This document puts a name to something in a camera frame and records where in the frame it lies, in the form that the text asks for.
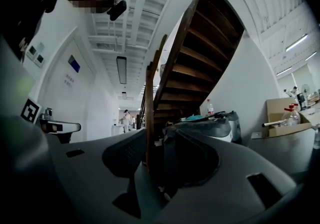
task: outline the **ceiling light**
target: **ceiling light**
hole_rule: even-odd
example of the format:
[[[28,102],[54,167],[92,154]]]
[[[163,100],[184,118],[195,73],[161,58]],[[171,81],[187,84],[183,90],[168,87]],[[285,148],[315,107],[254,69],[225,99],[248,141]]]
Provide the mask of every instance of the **ceiling light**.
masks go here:
[[[285,51],[290,51],[293,47],[296,47],[298,44],[300,44],[302,41],[304,41],[308,37],[308,34],[304,34],[298,41],[294,42],[290,46],[288,46]]]
[[[125,85],[127,83],[127,58],[116,57],[116,65],[118,67],[120,84]]]
[[[311,56],[305,59],[305,61],[309,60],[312,56],[316,55],[317,52],[314,52]]]
[[[286,69],[285,71],[282,71],[282,72],[280,72],[279,74],[276,74],[276,75],[279,76],[279,75],[283,74],[284,72],[287,72],[287,71],[290,70],[290,69],[292,69],[292,66],[289,67],[288,69]]]

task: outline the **black headphones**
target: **black headphones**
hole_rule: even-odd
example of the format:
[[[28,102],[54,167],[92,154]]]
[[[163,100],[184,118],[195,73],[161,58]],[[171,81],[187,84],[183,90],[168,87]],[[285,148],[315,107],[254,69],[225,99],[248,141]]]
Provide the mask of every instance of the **black headphones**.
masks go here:
[[[106,14],[110,15],[110,20],[115,21],[121,14],[127,9],[126,1],[122,0],[119,3],[111,7]]]

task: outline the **plastic bottle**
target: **plastic bottle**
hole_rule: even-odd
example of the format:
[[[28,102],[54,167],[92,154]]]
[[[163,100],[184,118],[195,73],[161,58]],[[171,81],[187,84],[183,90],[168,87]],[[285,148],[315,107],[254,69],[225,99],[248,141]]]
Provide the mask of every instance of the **plastic bottle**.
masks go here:
[[[207,109],[208,109],[208,115],[214,115],[214,106],[210,103],[210,99],[207,99],[208,103],[207,103]]]
[[[300,115],[298,113],[297,108],[298,108],[298,104],[290,104],[289,105],[289,109],[293,109],[294,114],[298,117],[298,120],[299,120],[298,125],[299,125],[299,124],[301,124],[301,117],[300,117]]]
[[[314,136],[314,144],[313,148],[315,150],[320,149],[320,124],[315,127],[315,136]]]
[[[299,122],[299,114],[297,115],[296,111],[293,109],[294,106],[291,108],[285,108],[285,113],[282,116],[283,123],[281,126],[296,126]]]

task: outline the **wooden staircase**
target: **wooden staircase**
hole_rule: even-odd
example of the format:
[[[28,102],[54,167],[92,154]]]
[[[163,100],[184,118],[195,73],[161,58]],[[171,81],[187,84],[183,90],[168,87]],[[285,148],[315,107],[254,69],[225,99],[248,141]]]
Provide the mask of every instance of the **wooden staircase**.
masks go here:
[[[167,122],[197,114],[228,67],[243,32],[241,22],[226,0],[193,0],[181,19],[153,107],[145,106],[143,96],[138,128],[145,108],[151,111],[146,128],[152,130],[149,135],[152,140],[157,140],[157,134]],[[162,47],[147,70],[145,93],[150,83],[148,74],[153,80],[154,72],[150,70],[158,65],[157,54],[161,50]]]

